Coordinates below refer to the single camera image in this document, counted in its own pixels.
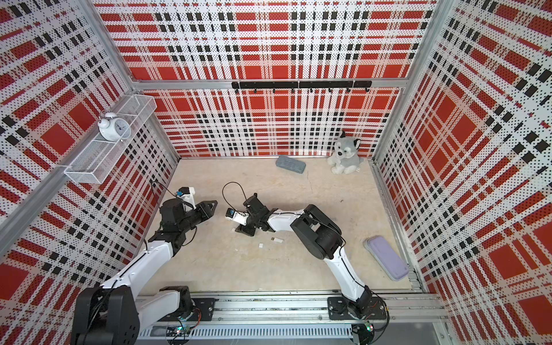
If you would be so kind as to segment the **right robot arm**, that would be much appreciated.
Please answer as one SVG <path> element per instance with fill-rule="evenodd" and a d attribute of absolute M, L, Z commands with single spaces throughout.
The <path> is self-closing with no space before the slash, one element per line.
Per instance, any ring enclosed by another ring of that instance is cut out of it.
<path fill-rule="evenodd" d="M 303 210 L 272 210 L 250 206 L 246 211 L 228 208 L 226 218 L 238 224 L 235 231 L 253 237 L 257 230 L 293 232 L 305 248 L 329 267 L 345 299 L 346 310 L 355 319 L 365 320 L 378 305 L 371 289 L 362 282 L 346 255 L 346 240 L 340 228 L 317 206 Z"/>

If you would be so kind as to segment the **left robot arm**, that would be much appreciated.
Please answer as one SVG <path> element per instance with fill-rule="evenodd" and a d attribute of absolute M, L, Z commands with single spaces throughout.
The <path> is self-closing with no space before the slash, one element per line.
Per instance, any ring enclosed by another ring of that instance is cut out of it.
<path fill-rule="evenodd" d="M 70 342 L 134 344 L 141 331 L 165 317 L 179 321 L 200 316 L 186 286 L 165 287 L 142 303 L 136 299 L 155 273 L 188 243 L 187 232 L 215 214 L 217 204 L 192 205 L 181 198 L 165 201 L 160 208 L 160 228 L 141 254 L 111 279 L 78 295 Z"/>

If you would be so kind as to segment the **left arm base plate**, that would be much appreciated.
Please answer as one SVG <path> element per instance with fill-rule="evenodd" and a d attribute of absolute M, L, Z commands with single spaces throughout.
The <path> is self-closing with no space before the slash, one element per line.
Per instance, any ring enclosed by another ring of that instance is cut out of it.
<path fill-rule="evenodd" d="M 211 321 L 215 309 L 215 298 L 192 298 L 191 302 L 185 302 L 184 312 L 179 319 L 187 322 Z"/>

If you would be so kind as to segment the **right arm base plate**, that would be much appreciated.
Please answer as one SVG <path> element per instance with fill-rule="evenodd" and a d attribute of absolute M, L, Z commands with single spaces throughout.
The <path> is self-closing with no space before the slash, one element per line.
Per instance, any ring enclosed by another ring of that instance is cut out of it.
<path fill-rule="evenodd" d="M 327 299 L 329 319 L 331 321 L 385 321 L 387 311 L 382 299 L 372 296 L 365 310 L 360 311 L 343 296 Z"/>

